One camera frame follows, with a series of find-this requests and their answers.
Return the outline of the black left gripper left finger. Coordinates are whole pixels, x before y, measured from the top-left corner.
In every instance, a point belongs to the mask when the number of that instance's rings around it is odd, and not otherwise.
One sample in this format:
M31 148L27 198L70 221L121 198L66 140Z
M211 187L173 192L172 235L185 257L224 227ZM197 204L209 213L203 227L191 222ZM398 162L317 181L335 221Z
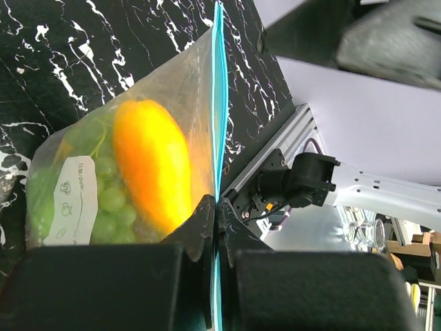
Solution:
M215 200L155 244L29 251L1 291L2 330L207 330Z

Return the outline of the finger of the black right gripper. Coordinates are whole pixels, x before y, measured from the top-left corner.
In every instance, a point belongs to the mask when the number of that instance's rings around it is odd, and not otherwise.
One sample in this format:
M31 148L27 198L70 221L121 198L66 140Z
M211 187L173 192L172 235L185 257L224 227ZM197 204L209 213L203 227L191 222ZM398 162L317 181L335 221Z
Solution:
M263 28L256 49L285 59L440 89L440 2L303 1Z

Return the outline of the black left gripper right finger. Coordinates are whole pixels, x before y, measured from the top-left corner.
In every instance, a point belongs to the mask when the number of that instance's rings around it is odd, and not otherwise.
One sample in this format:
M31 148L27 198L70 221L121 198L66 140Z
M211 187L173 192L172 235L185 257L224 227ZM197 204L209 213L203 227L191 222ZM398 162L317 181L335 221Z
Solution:
M218 203L224 330L421 330L398 270L378 254L277 252Z

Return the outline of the clear zip top bag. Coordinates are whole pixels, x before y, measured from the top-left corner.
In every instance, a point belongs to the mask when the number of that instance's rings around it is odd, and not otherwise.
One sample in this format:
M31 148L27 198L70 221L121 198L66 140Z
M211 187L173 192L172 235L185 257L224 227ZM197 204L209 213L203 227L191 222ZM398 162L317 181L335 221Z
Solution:
M36 151L18 330L219 330L213 234L228 115L208 31Z

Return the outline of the yellow orange fake mango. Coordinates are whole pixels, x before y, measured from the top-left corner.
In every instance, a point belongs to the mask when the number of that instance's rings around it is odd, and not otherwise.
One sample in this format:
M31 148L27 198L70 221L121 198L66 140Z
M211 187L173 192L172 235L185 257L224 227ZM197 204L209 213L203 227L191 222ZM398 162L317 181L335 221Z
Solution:
M114 115L113 148L120 173L142 217L165 234L192 214L186 139L153 100L125 101Z

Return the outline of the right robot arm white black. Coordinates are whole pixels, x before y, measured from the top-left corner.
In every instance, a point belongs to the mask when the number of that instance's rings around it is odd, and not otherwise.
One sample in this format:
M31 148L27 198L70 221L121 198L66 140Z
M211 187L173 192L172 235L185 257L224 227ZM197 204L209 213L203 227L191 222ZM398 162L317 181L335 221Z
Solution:
M336 47L336 38L349 18L352 1L304 1L265 28L256 49L261 54L287 53L292 59L323 61ZM440 230L440 189L381 177L332 157L303 153L295 158L287 189L301 205L343 205L378 212Z

